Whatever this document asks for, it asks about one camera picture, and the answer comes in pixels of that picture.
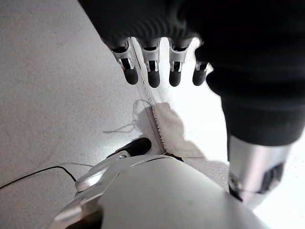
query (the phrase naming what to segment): gray floor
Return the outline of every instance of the gray floor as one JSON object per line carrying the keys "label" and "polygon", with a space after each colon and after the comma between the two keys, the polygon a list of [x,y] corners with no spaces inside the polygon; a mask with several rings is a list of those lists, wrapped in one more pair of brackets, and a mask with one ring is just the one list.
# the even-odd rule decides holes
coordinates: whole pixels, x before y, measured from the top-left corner
{"label": "gray floor", "polygon": [[[144,86],[125,82],[77,0],[1,1],[0,184],[60,163],[94,165],[139,136],[158,153],[142,99]],[[76,177],[89,169],[66,167]],[[45,228],[74,194],[58,169],[7,187],[0,228]]]}

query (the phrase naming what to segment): black fingertip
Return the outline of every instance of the black fingertip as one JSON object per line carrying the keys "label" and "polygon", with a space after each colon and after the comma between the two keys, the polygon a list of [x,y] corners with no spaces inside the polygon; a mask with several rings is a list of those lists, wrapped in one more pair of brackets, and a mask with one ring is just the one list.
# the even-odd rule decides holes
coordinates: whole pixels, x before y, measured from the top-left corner
{"label": "black fingertip", "polygon": [[173,86],[173,87],[178,86],[179,83],[180,83],[180,80],[181,80],[181,72],[170,71],[170,84],[171,84],[171,86]]}
{"label": "black fingertip", "polygon": [[156,88],[160,84],[160,74],[159,71],[147,72],[149,85],[153,88]]}
{"label": "black fingertip", "polygon": [[135,67],[133,69],[124,70],[124,75],[129,84],[134,85],[138,82],[138,73]]}
{"label": "black fingertip", "polygon": [[123,146],[116,150],[113,154],[107,156],[107,158],[125,150],[130,156],[139,156],[146,154],[152,148],[152,142],[146,137],[140,137],[138,139],[133,140],[127,145]]}
{"label": "black fingertip", "polygon": [[206,71],[205,70],[194,70],[193,74],[193,84],[195,86],[200,86],[205,81]]}

